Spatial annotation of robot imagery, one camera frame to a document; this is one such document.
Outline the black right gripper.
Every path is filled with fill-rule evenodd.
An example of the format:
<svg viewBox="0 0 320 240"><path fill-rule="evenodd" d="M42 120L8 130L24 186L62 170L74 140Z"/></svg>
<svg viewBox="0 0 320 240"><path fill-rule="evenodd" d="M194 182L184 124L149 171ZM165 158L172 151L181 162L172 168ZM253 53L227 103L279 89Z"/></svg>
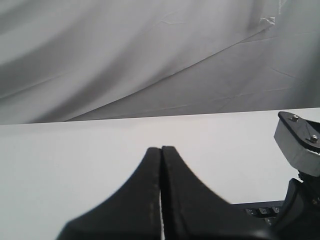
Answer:
<svg viewBox="0 0 320 240"><path fill-rule="evenodd" d="M320 238L320 178L299 174L292 178L287 193L271 225L280 240L318 240Z"/></svg>

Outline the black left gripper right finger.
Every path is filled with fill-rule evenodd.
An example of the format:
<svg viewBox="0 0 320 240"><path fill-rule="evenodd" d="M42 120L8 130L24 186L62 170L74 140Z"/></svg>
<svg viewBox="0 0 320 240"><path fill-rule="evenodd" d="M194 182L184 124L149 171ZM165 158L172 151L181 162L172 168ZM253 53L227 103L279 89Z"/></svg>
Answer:
<svg viewBox="0 0 320 240"><path fill-rule="evenodd" d="M260 220L211 191L173 146L161 149L161 211L167 240L273 240Z"/></svg>

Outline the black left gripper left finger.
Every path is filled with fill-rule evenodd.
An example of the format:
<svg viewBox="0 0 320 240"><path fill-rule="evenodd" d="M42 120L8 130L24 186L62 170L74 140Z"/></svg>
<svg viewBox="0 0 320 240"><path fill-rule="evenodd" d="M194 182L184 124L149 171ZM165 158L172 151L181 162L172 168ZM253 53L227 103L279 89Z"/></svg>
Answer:
<svg viewBox="0 0 320 240"><path fill-rule="evenodd" d="M69 221L59 240L160 240L161 150L150 147L130 178L107 200Z"/></svg>

